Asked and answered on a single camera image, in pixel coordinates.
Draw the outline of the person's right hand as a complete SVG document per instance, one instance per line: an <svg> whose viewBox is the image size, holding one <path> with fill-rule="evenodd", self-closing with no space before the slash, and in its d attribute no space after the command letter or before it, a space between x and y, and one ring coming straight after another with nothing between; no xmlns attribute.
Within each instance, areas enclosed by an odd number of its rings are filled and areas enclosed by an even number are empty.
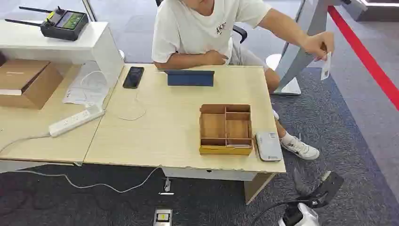
<svg viewBox="0 0 399 226"><path fill-rule="evenodd" d="M229 58L215 50L210 50L202 56L203 65L224 65Z"/></svg>

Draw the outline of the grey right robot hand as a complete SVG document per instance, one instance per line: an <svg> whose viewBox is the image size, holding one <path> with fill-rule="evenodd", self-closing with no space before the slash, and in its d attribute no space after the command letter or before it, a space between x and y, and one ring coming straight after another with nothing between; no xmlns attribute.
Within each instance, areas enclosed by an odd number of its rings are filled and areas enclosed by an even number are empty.
<svg viewBox="0 0 399 226"><path fill-rule="evenodd" d="M328 205L344 183L344 178L334 171L326 171L321 177L320 184L315 188L307 186L297 168L293 171L297 200L308 207L316 209Z"/></svg>

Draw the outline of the person's left hand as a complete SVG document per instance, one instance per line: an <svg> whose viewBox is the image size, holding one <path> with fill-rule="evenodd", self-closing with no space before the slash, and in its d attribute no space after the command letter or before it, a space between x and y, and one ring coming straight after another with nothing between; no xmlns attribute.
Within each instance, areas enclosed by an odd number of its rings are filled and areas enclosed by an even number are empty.
<svg viewBox="0 0 399 226"><path fill-rule="evenodd" d="M335 50L335 39L332 32L321 32L316 35L307 36L301 46L305 52L313 54L317 60L328 59L327 54Z"/></svg>

